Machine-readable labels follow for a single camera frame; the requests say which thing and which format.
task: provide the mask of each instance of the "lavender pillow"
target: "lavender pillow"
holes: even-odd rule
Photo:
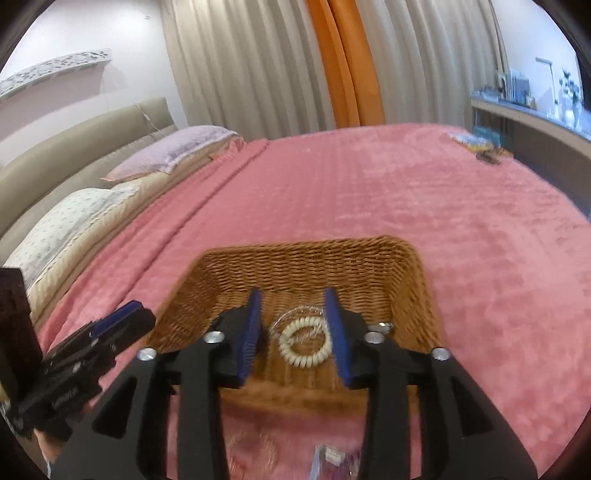
[[[229,141],[234,135],[237,133],[216,125],[198,125],[178,130],[134,153],[103,180],[132,180],[156,171],[171,173],[188,155],[203,152],[204,157],[211,153],[208,147]]]

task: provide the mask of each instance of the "white wall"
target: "white wall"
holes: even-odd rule
[[[577,56],[554,20],[533,0],[492,0],[505,41],[509,66],[529,77],[538,110],[548,112],[552,107],[550,68],[537,63],[542,57],[554,62],[557,96],[558,80],[564,67],[580,85]]]
[[[73,72],[0,103],[0,164],[84,120],[165,96],[187,119],[174,83],[157,0],[56,0],[17,45],[0,79],[44,60],[110,48],[105,67]]]

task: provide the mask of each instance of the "pink bedspread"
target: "pink bedspread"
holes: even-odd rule
[[[43,347],[130,299],[157,310],[209,248],[399,236],[423,259],[449,346],[544,472],[591,404],[591,226],[518,162],[475,160],[447,138],[454,130],[348,129],[259,140],[218,158],[95,258],[40,333]],[[306,477],[316,442],[361,442],[361,419],[228,410],[225,424],[227,435],[263,429],[281,439],[272,478],[282,480]]]

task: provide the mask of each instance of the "vase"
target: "vase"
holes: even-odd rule
[[[561,115],[560,119],[565,123],[568,124],[567,117],[571,117],[574,115],[573,113],[573,101],[570,98],[562,97],[562,101],[560,102],[560,109]]]
[[[581,113],[583,112],[583,105],[581,102],[577,102],[573,105],[574,115],[574,129],[581,130]]]

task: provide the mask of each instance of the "white spiral bracelet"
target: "white spiral bracelet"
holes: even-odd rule
[[[299,355],[291,349],[294,343],[293,335],[306,327],[322,330],[324,333],[324,345],[313,355]],[[320,365],[332,353],[332,338],[326,320],[322,317],[305,317],[291,322],[279,337],[279,353],[287,363],[294,367],[312,368]]]

